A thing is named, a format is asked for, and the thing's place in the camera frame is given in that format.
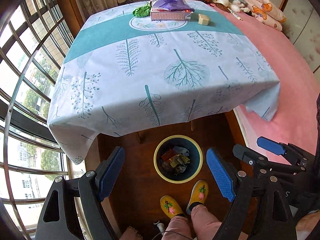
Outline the small beige box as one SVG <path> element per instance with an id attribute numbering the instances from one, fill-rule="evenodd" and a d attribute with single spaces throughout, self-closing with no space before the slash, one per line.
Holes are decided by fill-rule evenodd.
<path id="1" fill-rule="evenodd" d="M 210 24 L 210 18 L 204 14 L 198 14 L 198 24 L 208 26 Z"/>

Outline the left yellow slipper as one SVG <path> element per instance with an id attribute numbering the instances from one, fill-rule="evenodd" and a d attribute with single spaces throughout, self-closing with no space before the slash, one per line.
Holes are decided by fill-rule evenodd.
<path id="1" fill-rule="evenodd" d="M 174 218 L 175 216 L 184 216 L 184 212 L 179 204 L 169 195 L 164 195 L 160 199 L 160 206 L 165 215 L 170 219 Z"/>

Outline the leaf-print blue tablecloth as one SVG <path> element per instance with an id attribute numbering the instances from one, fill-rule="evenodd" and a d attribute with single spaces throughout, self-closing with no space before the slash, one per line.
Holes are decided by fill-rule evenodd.
<path id="1" fill-rule="evenodd" d="M 121 137 L 244 105 L 269 121 L 280 81 L 255 45 L 216 8 L 189 1 L 189 21 L 152 21 L 140 3 L 92 15 L 57 77 L 47 124 L 81 163 L 99 134 Z M 198 14 L 210 18 L 198 24 Z"/>

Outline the purple plastic bag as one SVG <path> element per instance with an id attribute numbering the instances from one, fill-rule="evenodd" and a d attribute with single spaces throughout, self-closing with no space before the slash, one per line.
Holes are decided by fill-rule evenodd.
<path id="1" fill-rule="evenodd" d="M 185 0 L 156 0 L 152 3 L 152 9 L 164 11 L 194 11 Z"/>

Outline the pink bed sheet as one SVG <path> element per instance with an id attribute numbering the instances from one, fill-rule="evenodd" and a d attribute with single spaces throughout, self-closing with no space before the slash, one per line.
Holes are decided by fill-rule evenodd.
<path id="1" fill-rule="evenodd" d="M 280 80 L 278 110 L 271 121 L 238 106 L 226 112 L 234 141 L 267 156 L 271 161 L 287 161 L 257 146 L 260 136 L 277 142 L 295 144 L 311 154 L 316 152 L 316 100 L 319 84 L 308 64 L 283 33 L 252 16 L 241 13 L 240 19 L 216 8 L 219 15 L 234 24 L 260 51 Z"/>

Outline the white plush toy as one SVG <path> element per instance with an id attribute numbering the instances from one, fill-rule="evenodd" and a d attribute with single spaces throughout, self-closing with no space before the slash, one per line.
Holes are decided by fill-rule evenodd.
<path id="1" fill-rule="evenodd" d="M 236 13 L 241 11 L 244 13 L 250 12 L 248 3 L 243 0 L 229 0 L 229 8 Z"/>

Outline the pink cartoon box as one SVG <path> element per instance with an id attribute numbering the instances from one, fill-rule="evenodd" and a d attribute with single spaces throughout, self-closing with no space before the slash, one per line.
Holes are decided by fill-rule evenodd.
<path id="1" fill-rule="evenodd" d="M 150 17 L 152 21 L 189 21 L 193 11 L 167 11 L 151 9 Z"/>

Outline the bear print folded blanket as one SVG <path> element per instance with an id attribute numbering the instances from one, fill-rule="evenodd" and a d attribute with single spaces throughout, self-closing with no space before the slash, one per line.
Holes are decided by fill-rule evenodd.
<path id="1" fill-rule="evenodd" d="M 259 22 L 278 31 L 282 31 L 282 24 L 286 22 L 284 13 L 270 0 L 243 0 L 254 18 Z"/>

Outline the green crumpled paper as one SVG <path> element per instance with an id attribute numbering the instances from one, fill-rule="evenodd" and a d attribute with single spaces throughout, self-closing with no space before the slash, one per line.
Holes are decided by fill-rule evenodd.
<path id="1" fill-rule="evenodd" d="M 132 12 L 132 14 L 135 17 L 139 17 L 139 18 L 148 17 L 148 16 L 150 16 L 151 9 L 152 9 L 152 6 L 149 4 L 146 4 L 144 6 L 141 6 L 141 7 L 138 7 L 137 9 L 135 9 Z"/>

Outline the white marker pen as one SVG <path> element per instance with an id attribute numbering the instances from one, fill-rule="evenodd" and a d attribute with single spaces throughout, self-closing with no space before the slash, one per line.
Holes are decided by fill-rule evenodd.
<path id="1" fill-rule="evenodd" d="M 227 8 L 227 9 L 235 18 L 237 18 L 239 21 L 242 21 L 242 18 L 236 12 L 234 12 L 231 8 Z"/>

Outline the round trash bin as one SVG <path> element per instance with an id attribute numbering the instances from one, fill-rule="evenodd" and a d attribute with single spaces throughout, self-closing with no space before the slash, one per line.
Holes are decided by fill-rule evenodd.
<path id="1" fill-rule="evenodd" d="M 190 137 L 172 135 L 156 147 L 153 164 L 162 179 L 173 184 L 183 184 L 199 174 L 203 153 L 198 143 Z"/>

